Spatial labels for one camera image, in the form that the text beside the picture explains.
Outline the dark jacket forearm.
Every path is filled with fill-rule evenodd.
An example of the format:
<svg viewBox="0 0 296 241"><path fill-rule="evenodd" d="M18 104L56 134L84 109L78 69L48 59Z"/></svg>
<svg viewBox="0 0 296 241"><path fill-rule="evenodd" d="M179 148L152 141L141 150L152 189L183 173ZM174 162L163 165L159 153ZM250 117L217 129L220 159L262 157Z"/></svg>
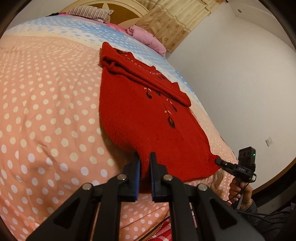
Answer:
<svg viewBox="0 0 296 241"><path fill-rule="evenodd" d="M252 201L238 213L245 218L265 240L295 240L295 203L269 215L258 212Z"/></svg>

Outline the person's right hand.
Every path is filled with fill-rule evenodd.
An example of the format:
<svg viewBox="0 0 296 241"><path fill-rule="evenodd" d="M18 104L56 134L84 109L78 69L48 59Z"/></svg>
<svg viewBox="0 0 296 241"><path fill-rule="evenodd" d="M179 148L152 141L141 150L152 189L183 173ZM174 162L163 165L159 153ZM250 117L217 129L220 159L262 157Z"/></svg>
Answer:
<svg viewBox="0 0 296 241"><path fill-rule="evenodd" d="M230 190L228 199L231 203L239 201L241 195L243 195L243 199L240 204L240 210L245 210L250 207L252 204L252 187L249 186L247 183L240 181L237 178L233 178L230 183Z"/></svg>

